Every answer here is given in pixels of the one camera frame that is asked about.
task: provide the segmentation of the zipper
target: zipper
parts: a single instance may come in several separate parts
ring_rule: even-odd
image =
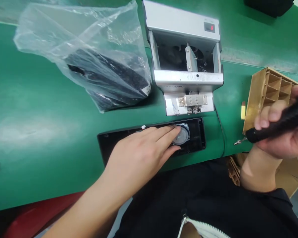
[[[192,223],[194,227],[196,228],[197,232],[202,236],[202,237],[209,237],[209,238],[230,238],[228,235],[226,235],[224,232],[221,230],[217,229],[216,227],[207,224],[205,222],[201,221],[196,221],[190,219],[186,214],[183,215],[182,223],[180,226],[180,231],[178,234],[178,238],[181,236],[181,232],[183,229],[183,226],[185,223]]]

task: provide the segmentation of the black sleeve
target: black sleeve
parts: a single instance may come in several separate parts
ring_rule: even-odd
[[[292,203],[282,188],[268,193],[250,192],[262,205],[271,210],[287,225],[288,229],[298,237],[298,218],[292,210]]]

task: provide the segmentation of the metal bracket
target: metal bracket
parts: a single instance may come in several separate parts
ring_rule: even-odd
[[[198,64],[196,63],[196,56],[190,46],[185,48],[186,66],[189,72],[197,72]]]
[[[178,100],[180,107],[207,105],[207,96],[203,94],[184,95],[183,97],[178,97]]]

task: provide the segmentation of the black device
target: black device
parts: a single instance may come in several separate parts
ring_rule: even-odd
[[[199,117],[195,119],[147,125],[146,128],[152,126],[159,128],[168,125],[181,126],[180,133],[171,144],[179,145],[181,149],[176,151],[172,157],[200,151],[206,148],[203,118]],[[109,156],[118,141],[139,131],[142,131],[141,126],[98,134],[97,139],[104,165],[107,164]]]
[[[246,136],[238,140],[234,145],[240,144],[244,140],[256,143],[267,138],[280,136],[288,131],[298,128],[298,97],[296,102],[282,111],[281,118],[277,122],[270,122],[268,128],[262,128],[260,131],[251,128],[246,131]]]
[[[288,11],[294,0],[244,0],[244,4],[271,17],[277,18]]]

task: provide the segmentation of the black cable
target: black cable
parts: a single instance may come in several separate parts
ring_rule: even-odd
[[[219,124],[220,124],[220,126],[221,126],[222,136],[223,136],[223,153],[222,153],[222,155],[221,155],[221,158],[222,158],[222,157],[224,156],[224,153],[225,153],[225,136],[224,136],[224,130],[223,130],[223,126],[222,126],[222,123],[221,123],[221,119],[219,119],[219,115],[218,115],[218,112],[217,112],[217,109],[216,109],[215,104],[214,104],[214,109],[215,109],[215,112],[216,112],[216,115],[217,115]]]

